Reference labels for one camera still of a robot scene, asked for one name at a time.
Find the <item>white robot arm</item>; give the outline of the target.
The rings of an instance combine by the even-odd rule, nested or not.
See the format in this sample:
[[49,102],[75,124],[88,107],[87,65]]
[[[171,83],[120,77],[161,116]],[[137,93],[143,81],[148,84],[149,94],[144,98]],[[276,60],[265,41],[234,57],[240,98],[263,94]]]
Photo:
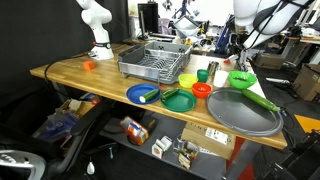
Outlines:
[[251,49],[294,24],[314,0],[233,0],[237,32],[248,37],[242,43]]

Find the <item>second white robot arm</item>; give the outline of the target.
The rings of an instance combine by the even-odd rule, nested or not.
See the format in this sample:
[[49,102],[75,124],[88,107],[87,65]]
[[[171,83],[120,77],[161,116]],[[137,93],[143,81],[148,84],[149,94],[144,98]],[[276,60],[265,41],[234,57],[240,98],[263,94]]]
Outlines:
[[95,44],[89,56],[96,60],[108,60],[114,57],[109,33],[103,25],[112,20],[112,14],[95,0],[76,0],[82,8],[81,18],[93,32]]

